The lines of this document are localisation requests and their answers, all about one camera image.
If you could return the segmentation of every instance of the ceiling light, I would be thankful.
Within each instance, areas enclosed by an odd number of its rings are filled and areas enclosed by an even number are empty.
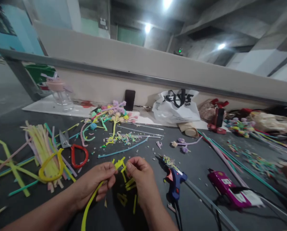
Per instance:
[[[226,47],[226,44],[225,43],[222,43],[218,46],[218,50],[221,50],[221,49],[224,49]]]
[[[146,33],[148,34],[148,33],[150,32],[150,30],[151,30],[151,25],[150,25],[150,24],[147,24],[144,30],[145,30]]]
[[[172,3],[172,0],[163,0],[164,10],[168,10]]]

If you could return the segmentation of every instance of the pink jar lid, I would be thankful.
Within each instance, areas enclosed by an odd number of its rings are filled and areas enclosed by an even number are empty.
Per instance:
[[[52,91],[65,91],[65,82],[61,81],[60,78],[57,78],[55,80],[47,79],[46,84],[48,88]]]

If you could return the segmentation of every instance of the black phone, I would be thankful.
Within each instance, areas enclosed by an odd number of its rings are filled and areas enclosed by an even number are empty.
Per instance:
[[[135,91],[125,90],[124,101],[126,101],[127,104],[124,106],[124,109],[126,109],[127,111],[133,111],[134,100],[135,100]]]
[[[225,109],[224,108],[216,108],[214,125],[217,128],[218,127],[221,128],[223,126],[224,114],[225,114]]]

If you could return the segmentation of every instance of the pink glue gun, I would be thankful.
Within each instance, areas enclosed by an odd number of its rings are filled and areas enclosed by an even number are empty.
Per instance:
[[[209,180],[221,196],[226,195],[228,197],[232,208],[241,209],[263,204],[261,199],[251,190],[233,193],[231,188],[236,186],[224,172],[214,171],[212,169],[209,169],[209,171]]]

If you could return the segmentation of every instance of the table surface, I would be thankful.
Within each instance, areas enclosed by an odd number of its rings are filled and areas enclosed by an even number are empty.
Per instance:
[[[61,130],[67,129],[80,122],[82,119],[78,117],[45,113],[24,112],[20,109],[6,114],[0,118],[0,139],[7,143],[11,153],[17,150],[25,142],[24,132],[20,128],[20,126],[25,125],[25,120],[28,120],[32,125],[44,124],[46,122],[48,123],[49,127],[55,126],[57,133],[58,128]],[[112,123],[107,122],[106,125],[109,130],[108,132],[111,132]],[[80,126],[69,131],[69,136],[78,133],[81,126],[82,123]],[[164,131],[160,131],[151,128],[136,127],[130,124],[124,124],[124,126],[146,132],[163,134],[165,137],[163,140],[149,138],[147,142],[130,151],[98,159],[98,154],[109,154],[125,149],[126,146],[124,146],[122,143],[116,143],[114,145],[108,145],[105,150],[100,149],[100,146],[104,144],[103,139],[109,137],[109,134],[103,129],[97,129],[93,131],[96,138],[89,142],[87,147],[89,153],[95,151],[95,154],[89,154],[89,162],[83,167],[79,173],[79,177],[93,166],[106,161],[112,161],[113,158],[118,160],[125,156],[126,160],[128,160],[129,157],[133,156],[144,157],[154,170],[156,183],[162,197],[162,202],[166,206],[166,209],[175,223],[175,214],[167,208],[168,201],[166,199],[166,194],[169,190],[169,184],[163,182],[163,179],[166,177],[167,173],[164,170],[164,167],[162,167],[162,163],[160,163],[158,160],[152,159],[155,158],[154,152],[161,155],[165,154],[170,158],[175,159],[180,170],[188,175],[188,179],[199,187],[213,201],[218,197],[218,193],[207,178],[207,174],[209,173],[208,168],[225,172],[236,185],[239,185],[216,152],[203,140],[195,145],[188,146],[188,149],[191,150],[191,152],[183,154],[179,148],[170,147],[170,142],[177,140],[177,138],[184,138],[186,142],[192,142],[196,139],[181,134],[178,128],[156,126],[164,129]],[[119,130],[122,131],[122,133],[129,132],[128,130],[122,128],[116,128],[116,131]],[[230,150],[227,146],[227,140],[230,139],[231,143],[236,144],[236,146],[239,146],[242,149],[249,149],[268,161],[278,161],[277,157],[280,156],[279,153],[274,152],[262,142],[252,138],[246,139],[243,137],[237,137],[232,133],[219,135],[207,130],[203,130],[203,132],[208,137],[213,138],[228,151]],[[158,140],[163,143],[161,150],[155,143]],[[74,141],[73,138],[71,143],[81,144],[81,141],[79,138]],[[32,155],[33,152],[31,151],[30,147],[27,146],[20,153],[18,153],[13,160],[16,162],[21,162]],[[70,160],[70,149],[64,150],[63,156],[67,160]],[[0,159],[6,159],[1,145]],[[77,162],[83,160],[84,155],[77,155]],[[25,165],[25,169],[37,174],[39,168],[36,167],[34,161],[32,161],[31,163]],[[34,179],[24,174],[21,174],[21,177],[26,185],[34,181]],[[287,212],[287,203],[279,199],[266,186],[245,172],[244,174],[241,174],[241,177],[250,188],[260,192],[266,198],[272,200]],[[287,182],[282,174],[277,176],[277,181],[270,181],[266,178],[264,179],[287,195]],[[31,193],[29,197],[25,197],[22,192],[8,197],[10,192],[19,188],[19,185],[13,181],[14,176],[12,174],[7,174],[6,176],[0,178],[0,208],[3,206],[8,206],[8,208],[0,214],[0,228],[33,210],[63,190],[57,187],[55,188],[54,193],[50,193],[44,184],[38,183],[29,188]],[[72,182],[62,180],[62,183],[66,188]],[[134,194],[136,193],[136,190],[127,192],[128,202],[126,207],[123,207],[117,199],[117,192],[123,193],[123,184],[124,182],[120,174],[120,176],[117,178],[115,186],[107,194],[107,208],[104,207],[104,201],[101,201],[89,210],[86,223],[87,230],[148,230],[146,220],[140,208],[137,207],[135,215],[132,213]],[[211,210],[210,206],[204,203],[204,200],[203,202],[200,202],[199,197],[194,194],[186,186],[186,184],[181,185],[180,195],[179,207],[184,231],[194,229],[218,229],[215,211]],[[280,215],[279,212],[277,212],[274,208],[270,208],[269,206],[266,208],[247,208],[243,209],[243,211],[232,210],[225,205],[220,205],[219,207],[239,230],[287,230],[287,218]],[[65,225],[63,230],[79,230],[83,213],[84,211],[79,212],[72,220],[70,220],[68,224]]]

